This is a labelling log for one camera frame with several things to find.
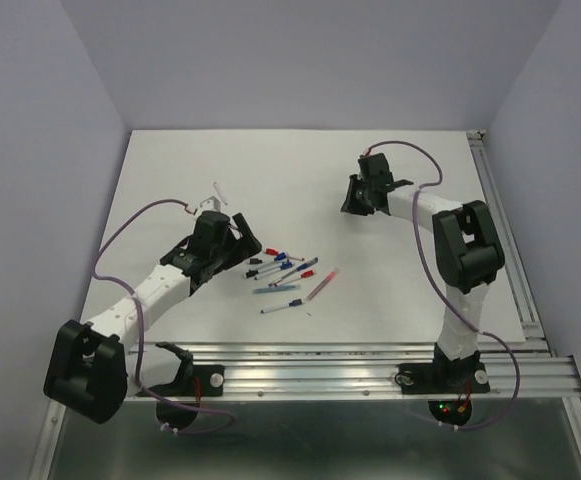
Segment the white marker red end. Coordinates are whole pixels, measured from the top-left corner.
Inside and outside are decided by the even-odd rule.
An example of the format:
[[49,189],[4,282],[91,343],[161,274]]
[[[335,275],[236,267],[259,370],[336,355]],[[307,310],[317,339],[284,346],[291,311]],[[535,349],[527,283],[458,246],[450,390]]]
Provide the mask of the white marker red end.
[[213,188],[217,194],[217,197],[219,198],[219,200],[221,201],[221,203],[225,206],[228,206],[228,201],[227,201],[227,197],[225,196],[221,186],[219,185],[218,182],[214,182],[213,183]]

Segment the pink highlighter pen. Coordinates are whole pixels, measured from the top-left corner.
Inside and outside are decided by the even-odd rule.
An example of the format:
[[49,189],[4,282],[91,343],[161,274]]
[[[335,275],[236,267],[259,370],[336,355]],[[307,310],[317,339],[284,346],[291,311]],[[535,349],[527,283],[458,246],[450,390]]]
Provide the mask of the pink highlighter pen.
[[312,301],[339,273],[339,269],[332,270],[326,277],[306,296],[305,301]]

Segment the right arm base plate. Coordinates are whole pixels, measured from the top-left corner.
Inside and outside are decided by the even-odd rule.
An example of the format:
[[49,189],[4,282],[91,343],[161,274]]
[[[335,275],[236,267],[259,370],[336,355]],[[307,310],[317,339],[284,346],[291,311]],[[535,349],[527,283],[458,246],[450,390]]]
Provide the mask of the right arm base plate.
[[465,393],[470,387],[472,394],[491,391],[485,365],[442,367],[433,363],[403,363],[398,366],[395,382],[405,395],[452,395]]

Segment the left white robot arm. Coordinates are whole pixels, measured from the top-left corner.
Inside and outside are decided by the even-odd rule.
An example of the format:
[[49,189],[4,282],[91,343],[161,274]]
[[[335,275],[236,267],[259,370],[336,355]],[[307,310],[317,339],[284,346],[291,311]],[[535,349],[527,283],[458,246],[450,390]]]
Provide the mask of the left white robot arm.
[[103,424],[131,395],[127,355],[145,344],[145,333],[162,316],[216,275],[259,254],[261,242],[240,213],[202,212],[194,230],[165,254],[116,304],[80,323],[69,320],[54,342],[43,392],[89,420]]

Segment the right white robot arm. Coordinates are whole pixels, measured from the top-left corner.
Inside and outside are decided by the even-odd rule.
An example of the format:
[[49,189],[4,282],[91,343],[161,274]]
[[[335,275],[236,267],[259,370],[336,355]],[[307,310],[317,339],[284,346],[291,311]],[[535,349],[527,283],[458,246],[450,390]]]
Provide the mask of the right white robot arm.
[[419,252],[422,230],[433,236],[435,265],[445,289],[441,333],[428,363],[402,363],[395,382],[406,395],[487,393],[477,336],[489,286],[505,255],[486,203],[460,203],[423,193],[409,180],[395,180],[384,154],[365,154],[349,178],[341,211],[367,216],[382,212],[409,220]]

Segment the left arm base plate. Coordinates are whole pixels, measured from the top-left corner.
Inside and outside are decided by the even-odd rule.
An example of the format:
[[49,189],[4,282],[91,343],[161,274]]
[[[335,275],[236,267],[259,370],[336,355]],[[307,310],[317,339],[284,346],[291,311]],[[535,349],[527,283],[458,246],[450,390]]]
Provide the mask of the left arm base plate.
[[221,397],[223,395],[225,367],[221,364],[179,363],[177,368],[164,370],[158,378],[148,372],[144,384],[164,397]]

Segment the light blue highlighter pen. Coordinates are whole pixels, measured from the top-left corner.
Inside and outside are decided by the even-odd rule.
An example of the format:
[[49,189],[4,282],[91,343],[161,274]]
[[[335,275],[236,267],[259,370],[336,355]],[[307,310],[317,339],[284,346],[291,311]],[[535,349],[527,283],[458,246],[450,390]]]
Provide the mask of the light blue highlighter pen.
[[252,293],[255,295],[261,295],[261,294],[272,294],[272,293],[297,291],[300,289],[301,289],[301,285],[287,284],[287,285],[278,285],[278,286],[268,286],[268,287],[256,288],[256,289],[252,290]]

